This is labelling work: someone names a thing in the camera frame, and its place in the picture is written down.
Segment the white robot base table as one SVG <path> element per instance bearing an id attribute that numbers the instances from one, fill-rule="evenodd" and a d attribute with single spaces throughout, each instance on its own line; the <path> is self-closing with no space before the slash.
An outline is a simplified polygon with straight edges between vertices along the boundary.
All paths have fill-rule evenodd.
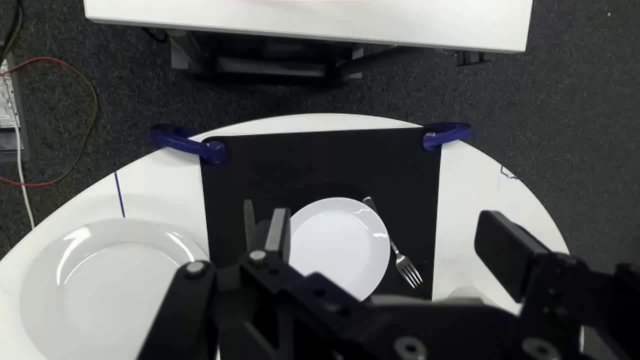
<path id="1" fill-rule="evenodd" d="M 83 0 L 97 24 L 523 53 L 534 0 Z"/>

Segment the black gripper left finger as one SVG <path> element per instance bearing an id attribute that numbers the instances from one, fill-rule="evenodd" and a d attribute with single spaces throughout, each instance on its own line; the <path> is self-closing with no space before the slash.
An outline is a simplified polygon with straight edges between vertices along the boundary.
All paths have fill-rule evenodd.
<path id="1" fill-rule="evenodd" d="M 274 209 L 264 221 L 256 218 L 253 202 L 242 202 L 244 262 L 283 268 L 290 260 L 290 210 Z"/>

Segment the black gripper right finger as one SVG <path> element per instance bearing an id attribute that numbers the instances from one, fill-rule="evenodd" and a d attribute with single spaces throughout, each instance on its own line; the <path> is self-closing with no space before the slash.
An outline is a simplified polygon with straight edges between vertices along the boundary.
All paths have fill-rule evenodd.
<path id="1" fill-rule="evenodd" d="M 473 251 L 516 302 L 525 294 L 535 258 L 550 252 L 535 236 L 497 210 L 480 212 Z"/>

